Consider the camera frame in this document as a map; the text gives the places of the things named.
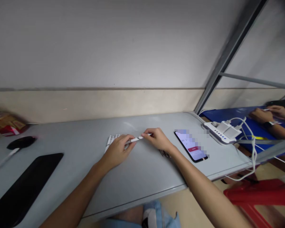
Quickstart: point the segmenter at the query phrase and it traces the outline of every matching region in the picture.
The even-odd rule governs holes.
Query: yellow tag
[[[257,137],[257,136],[256,136],[256,139],[258,139],[258,140],[268,140],[268,138],[265,138],[265,137]]]

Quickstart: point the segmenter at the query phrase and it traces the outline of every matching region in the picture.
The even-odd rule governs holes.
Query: reflected hand
[[[264,111],[263,109],[256,108],[254,111],[249,113],[249,116],[255,121],[263,124],[265,122],[273,122],[273,115],[269,111]]]
[[[268,106],[267,108],[277,117],[285,118],[285,108],[283,106],[272,105]]]

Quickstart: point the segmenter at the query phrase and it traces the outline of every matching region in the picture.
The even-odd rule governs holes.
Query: black watch
[[[274,125],[273,122],[265,122],[265,123],[262,124],[263,128],[265,128],[265,129],[269,129],[269,128],[271,128],[273,125]]]

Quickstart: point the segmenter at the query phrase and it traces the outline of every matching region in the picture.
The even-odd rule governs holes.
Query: desk surface
[[[209,154],[209,159],[193,165],[210,180],[251,167],[249,158],[232,145],[219,145],[204,133],[200,125],[199,120],[188,113],[171,113],[32,126],[20,136],[0,139],[1,161],[10,152],[6,146],[11,141],[30,135],[38,137],[33,145],[15,154],[0,169],[0,198],[36,157],[64,153],[27,215],[17,226],[38,227],[102,157],[110,134],[139,136],[147,127],[161,127],[169,140],[190,160],[174,135],[175,129],[188,129]],[[104,177],[83,220],[111,216],[186,187],[171,159],[162,157],[157,149],[140,140],[128,159]]]
[[[216,121],[219,123],[222,122],[223,120],[228,120],[228,119],[231,119],[234,117],[239,117],[239,118],[247,117],[246,123],[251,128],[251,130],[255,136],[265,137],[267,139],[275,140],[276,138],[272,134],[270,134],[266,129],[262,128],[262,126],[259,123],[257,123],[256,121],[254,121],[248,117],[249,113],[251,111],[255,110],[256,108],[265,109],[266,106],[263,105],[263,106],[252,106],[252,107],[243,107],[243,108],[215,109],[215,110],[205,111],[200,116],[205,116],[210,121]],[[281,126],[283,126],[285,128],[285,120],[281,120],[281,119],[276,119],[276,120],[281,122],[282,123]],[[236,125],[238,125],[239,122],[241,122],[241,121],[240,120],[233,120],[231,125],[236,126]],[[247,129],[247,127],[244,124],[243,124],[243,129],[244,129],[246,135],[250,135],[249,130]],[[239,139],[243,135],[244,135],[243,133],[240,134],[237,137],[237,139]],[[249,151],[252,151],[252,145],[251,144],[241,144],[241,146],[245,147]],[[269,147],[272,147],[273,145],[263,145],[262,144],[259,146],[263,149],[268,149]],[[258,147],[256,147],[256,152],[260,153],[260,152],[262,152],[262,150],[259,149]]]

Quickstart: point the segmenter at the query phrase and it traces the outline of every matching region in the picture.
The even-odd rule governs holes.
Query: red chair
[[[239,187],[226,189],[224,194],[233,205],[240,206],[259,228],[272,226],[255,209],[255,205],[285,206],[285,183],[279,179],[261,180],[256,184],[245,181]]]

